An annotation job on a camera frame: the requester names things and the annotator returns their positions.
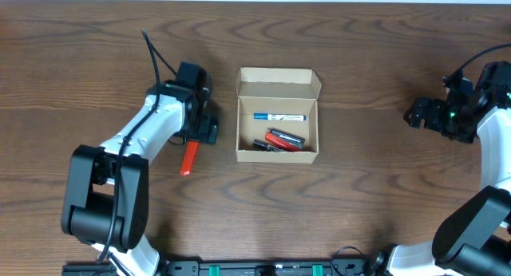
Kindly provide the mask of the orange utility knife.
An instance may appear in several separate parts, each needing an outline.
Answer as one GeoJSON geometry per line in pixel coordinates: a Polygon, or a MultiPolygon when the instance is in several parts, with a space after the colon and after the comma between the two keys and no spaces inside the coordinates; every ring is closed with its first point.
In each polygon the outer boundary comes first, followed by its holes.
{"type": "Polygon", "coordinates": [[[183,158],[183,162],[180,169],[182,176],[190,175],[195,163],[196,154],[198,152],[199,143],[196,141],[189,141],[187,149],[183,158]]]}

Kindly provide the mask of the blue marker pen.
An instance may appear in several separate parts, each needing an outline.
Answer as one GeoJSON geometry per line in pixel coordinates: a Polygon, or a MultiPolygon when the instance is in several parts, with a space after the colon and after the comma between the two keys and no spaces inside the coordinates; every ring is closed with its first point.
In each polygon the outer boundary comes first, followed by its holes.
{"type": "Polygon", "coordinates": [[[296,114],[271,114],[271,113],[254,113],[255,120],[285,120],[285,121],[305,121],[305,115],[296,114]]]}

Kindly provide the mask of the black marker pen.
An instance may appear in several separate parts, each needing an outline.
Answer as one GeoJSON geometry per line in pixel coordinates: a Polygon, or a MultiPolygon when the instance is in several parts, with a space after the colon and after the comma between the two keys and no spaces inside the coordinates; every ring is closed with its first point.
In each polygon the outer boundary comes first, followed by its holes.
{"type": "Polygon", "coordinates": [[[254,139],[253,142],[252,142],[252,145],[255,147],[255,148],[258,148],[258,149],[261,149],[261,150],[264,150],[266,152],[284,152],[284,149],[282,148],[278,148],[276,147],[275,145],[273,144],[269,144],[267,142],[264,142],[262,140],[257,140],[257,139],[254,139]]]}

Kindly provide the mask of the cardboard box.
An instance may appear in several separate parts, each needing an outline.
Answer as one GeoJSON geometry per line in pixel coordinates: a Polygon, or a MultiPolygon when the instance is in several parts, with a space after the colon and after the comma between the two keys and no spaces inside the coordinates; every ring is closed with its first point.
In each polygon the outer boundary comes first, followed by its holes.
{"type": "Polygon", "coordinates": [[[311,164],[319,154],[318,98],[322,83],[311,69],[242,67],[236,79],[236,158],[239,162],[311,164]],[[255,120],[254,113],[305,115],[305,121],[255,120]],[[305,139],[300,152],[266,152],[252,145],[265,141],[269,128],[305,139]]]}

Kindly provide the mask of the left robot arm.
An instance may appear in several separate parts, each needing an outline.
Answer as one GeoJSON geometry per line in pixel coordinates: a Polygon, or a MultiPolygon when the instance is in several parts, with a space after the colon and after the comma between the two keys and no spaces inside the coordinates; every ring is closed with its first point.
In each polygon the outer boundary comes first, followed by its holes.
{"type": "Polygon", "coordinates": [[[145,236],[149,166],[174,136],[214,144],[218,120],[204,111],[212,82],[183,62],[173,80],[149,88],[141,110],[111,139],[72,154],[61,228],[99,250],[96,264],[65,265],[64,275],[165,275],[168,261],[145,236]]]}

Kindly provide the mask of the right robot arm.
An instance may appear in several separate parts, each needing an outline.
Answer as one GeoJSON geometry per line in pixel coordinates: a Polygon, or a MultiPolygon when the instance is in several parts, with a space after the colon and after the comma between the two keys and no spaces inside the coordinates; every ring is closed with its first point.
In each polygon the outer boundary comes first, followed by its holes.
{"type": "Polygon", "coordinates": [[[476,82],[458,69],[445,77],[444,98],[417,98],[404,115],[450,140],[480,147],[474,194],[449,215],[431,240],[393,245],[374,261],[377,275],[510,276],[510,63],[486,64],[476,82]]]}

